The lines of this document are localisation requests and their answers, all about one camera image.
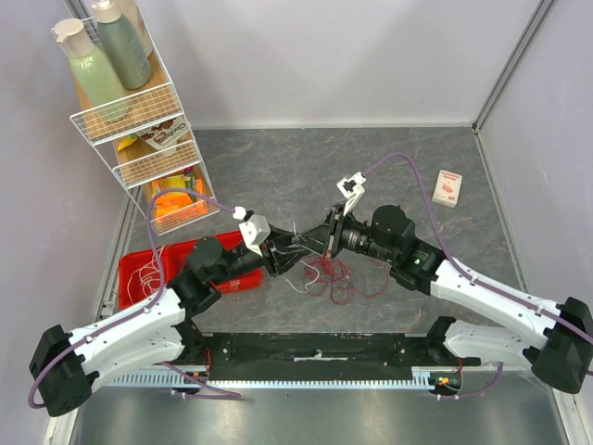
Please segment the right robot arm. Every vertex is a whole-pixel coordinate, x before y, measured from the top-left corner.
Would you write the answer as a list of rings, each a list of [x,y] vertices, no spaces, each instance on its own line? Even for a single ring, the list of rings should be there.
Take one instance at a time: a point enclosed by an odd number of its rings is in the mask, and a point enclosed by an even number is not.
[[[520,359],[543,383],[569,394],[581,390],[592,363],[592,313],[584,301],[539,298],[470,269],[418,238],[414,222],[395,205],[383,205],[370,222],[359,222],[337,204],[293,241],[330,259],[346,249],[388,263],[400,286],[507,328],[519,342]]]

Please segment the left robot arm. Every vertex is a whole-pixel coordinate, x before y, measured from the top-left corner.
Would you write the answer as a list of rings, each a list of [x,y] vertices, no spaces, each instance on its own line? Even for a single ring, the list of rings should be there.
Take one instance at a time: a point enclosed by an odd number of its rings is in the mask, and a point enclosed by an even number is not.
[[[196,363],[204,344],[192,320],[221,298],[220,284],[260,268],[278,276],[309,253],[298,235],[276,227],[256,245],[228,249],[215,236],[197,240],[182,269],[151,296],[93,324],[46,329],[29,364],[30,407],[59,417],[130,371]]]

